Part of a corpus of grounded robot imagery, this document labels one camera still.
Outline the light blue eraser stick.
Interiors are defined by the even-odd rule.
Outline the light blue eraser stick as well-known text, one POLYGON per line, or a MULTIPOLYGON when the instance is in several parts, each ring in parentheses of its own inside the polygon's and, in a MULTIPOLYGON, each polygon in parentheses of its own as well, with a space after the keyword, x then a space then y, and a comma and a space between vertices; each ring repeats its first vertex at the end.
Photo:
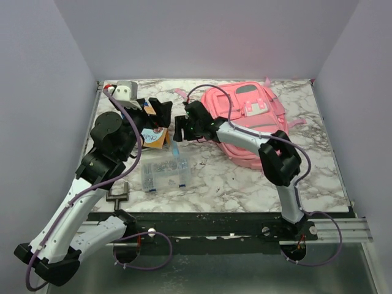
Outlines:
POLYGON ((171 141, 171 151, 172 151, 173 156, 175 156, 175 157, 179 156, 179 148, 178 148, 177 142, 174 140, 171 141))

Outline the pink student backpack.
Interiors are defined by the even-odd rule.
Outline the pink student backpack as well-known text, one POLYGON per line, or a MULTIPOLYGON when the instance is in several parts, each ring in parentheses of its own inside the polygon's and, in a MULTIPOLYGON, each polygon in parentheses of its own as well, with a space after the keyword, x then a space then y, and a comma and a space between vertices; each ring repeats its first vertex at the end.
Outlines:
MULTIPOLYGON (((262 86, 255 81, 243 81, 218 87, 223 89, 232 100, 231 122, 241 127, 271 133, 283 130, 288 135, 289 129, 295 125, 306 124, 303 118, 287 121, 285 108, 268 85, 262 86)), ((207 89, 202 95, 201 103, 213 118, 228 117, 228 99, 220 90, 207 89)), ((227 143, 217 143, 217 146, 234 164, 254 170, 262 169, 260 158, 250 151, 227 143)))

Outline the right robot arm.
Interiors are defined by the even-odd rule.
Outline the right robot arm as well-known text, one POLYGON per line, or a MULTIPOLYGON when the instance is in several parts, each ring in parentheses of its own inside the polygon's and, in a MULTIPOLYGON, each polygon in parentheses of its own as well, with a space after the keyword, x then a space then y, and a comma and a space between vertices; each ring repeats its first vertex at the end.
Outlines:
POLYGON ((229 118, 213 118, 199 101, 185 106, 185 115, 175 117, 174 141, 204 138, 226 143, 250 151, 262 163, 264 176, 276 186, 281 203, 281 217, 274 225, 267 225, 264 234, 278 238, 297 239, 304 233, 306 214, 301 207, 298 181, 300 148, 292 143, 284 131, 256 132, 231 122, 229 118))

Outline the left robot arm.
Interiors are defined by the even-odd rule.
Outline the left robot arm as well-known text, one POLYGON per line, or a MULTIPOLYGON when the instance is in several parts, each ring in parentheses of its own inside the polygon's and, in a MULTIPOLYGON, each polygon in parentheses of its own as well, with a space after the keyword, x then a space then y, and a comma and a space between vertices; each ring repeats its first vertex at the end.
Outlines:
POLYGON ((134 106, 123 106, 114 97, 109 100, 118 111, 105 112, 96 119, 90 132, 93 147, 82 158, 59 208, 32 241, 19 244, 14 251, 15 256, 28 266, 25 283, 32 292, 41 289, 31 285, 32 272, 45 285, 62 286, 71 280, 86 257, 108 243, 158 234, 153 230, 141 231, 136 219, 121 209, 93 229, 77 234, 95 204, 114 182, 127 176, 138 165, 141 151, 137 152, 129 168, 125 163, 134 147, 142 148, 141 132, 150 121, 139 102, 134 106))

